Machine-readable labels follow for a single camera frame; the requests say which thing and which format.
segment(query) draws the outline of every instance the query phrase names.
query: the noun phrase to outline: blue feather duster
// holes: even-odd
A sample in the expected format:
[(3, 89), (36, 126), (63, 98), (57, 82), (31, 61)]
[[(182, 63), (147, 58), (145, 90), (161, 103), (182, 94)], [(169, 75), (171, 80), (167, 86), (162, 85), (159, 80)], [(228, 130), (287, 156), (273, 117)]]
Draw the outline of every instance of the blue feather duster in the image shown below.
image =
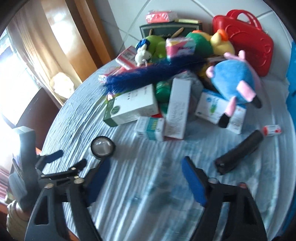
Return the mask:
[(123, 93), (149, 84), (156, 84), (185, 70), (199, 71), (205, 63), (206, 60), (198, 55), (177, 56), (170, 60), (161, 60), (147, 67), (110, 75), (105, 83), (107, 94)]

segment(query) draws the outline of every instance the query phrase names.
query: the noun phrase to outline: light blue tablecloth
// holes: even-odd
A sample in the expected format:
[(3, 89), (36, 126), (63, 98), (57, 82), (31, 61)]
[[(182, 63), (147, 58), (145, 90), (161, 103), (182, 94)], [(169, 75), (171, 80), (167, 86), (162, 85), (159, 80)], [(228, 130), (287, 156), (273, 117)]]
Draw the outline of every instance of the light blue tablecloth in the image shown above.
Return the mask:
[[(65, 171), (86, 158), (88, 166), (98, 161), (88, 153), (90, 142), (99, 135), (116, 144), (112, 167), (97, 201), (89, 208), (104, 241), (189, 240), (202, 213), (182, 175), (180, 161), (190, 156), (197, 167), (222, 183), (246, 182), (262, 215), (269, 239), (280, 228), (290, 205), (296, 178), (294, 125), (286, 108), (288, 85), (273, 76), (265, 77), (258, 95), (262, 109), (248, 106), (241, 135), (188, 116), (184, 140), (155, 142), (134, 136), (135, 122), (110, 128), (102, 122), (105, 89), (98, 75), (111, 62), (90, 76), (57, 115), (42, 154), (62, 149), (64, 156), (47, 165), (44, 173)], [(265, 138), (260, 148), (232, 172), (219, 176), (213, 160), (235, 147), (255, 129), (279, 124), (280, 136)], [(75, 232), (69, 204), (64, 205), (68, 227)], [(226, 220), (222, 210), (216, 239)]]

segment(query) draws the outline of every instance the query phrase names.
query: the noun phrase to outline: flashlight lens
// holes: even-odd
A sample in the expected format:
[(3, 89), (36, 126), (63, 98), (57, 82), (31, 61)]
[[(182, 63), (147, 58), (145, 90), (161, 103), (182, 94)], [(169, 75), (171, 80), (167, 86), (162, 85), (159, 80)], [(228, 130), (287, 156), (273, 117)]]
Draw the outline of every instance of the flashlight lens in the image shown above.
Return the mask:
[(106, 137), (97, 137), (91, 143), (91, 151), (95, 156), (104, 157), (110, 155), (114, 150), (113, 142)]

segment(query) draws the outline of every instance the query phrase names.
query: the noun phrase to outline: curtain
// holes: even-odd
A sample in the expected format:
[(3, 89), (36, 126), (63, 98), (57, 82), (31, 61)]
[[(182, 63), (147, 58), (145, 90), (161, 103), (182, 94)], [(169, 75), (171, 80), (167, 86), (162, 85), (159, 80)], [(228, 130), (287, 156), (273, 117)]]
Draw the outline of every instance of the curtain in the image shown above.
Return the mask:
[(9, 176), (9, 172), (3, 167), (0, 167), (0, 202), (1, 203), (5, 202), (8, 176)]
[(40, 0), (30, 0), (20, 9), (7, 26), (7, 31), (13, 47), (42, 87), (63, 105), (65, 99), (54, 92), (51, 79), (61, 72), (70, 76), (74, 88), (82, 82), (54, 37)]

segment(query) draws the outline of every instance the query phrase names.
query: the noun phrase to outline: red handle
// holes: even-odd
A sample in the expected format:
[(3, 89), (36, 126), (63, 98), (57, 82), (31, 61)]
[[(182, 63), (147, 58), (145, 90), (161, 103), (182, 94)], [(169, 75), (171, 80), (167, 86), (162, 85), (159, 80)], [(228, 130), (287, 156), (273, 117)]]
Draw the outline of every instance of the red handle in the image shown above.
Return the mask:
[(250, 20), (250, 25), (252, 25), (255, 28), (257, 28), (258, 30), (262, 31), (262, 27), (261, 27), (261, 24), (259, 23), (258, 19), (253, 14), (251, 14), (250, 12), (248, 12), (246, 10), (233, 9), (233, 10), (230, 10), (226, 14), (226, 16), (229, 18), (232, 18), (232, 19), (237, 19), (237, 17), (242, 13), (248, 17), (248, 19)]

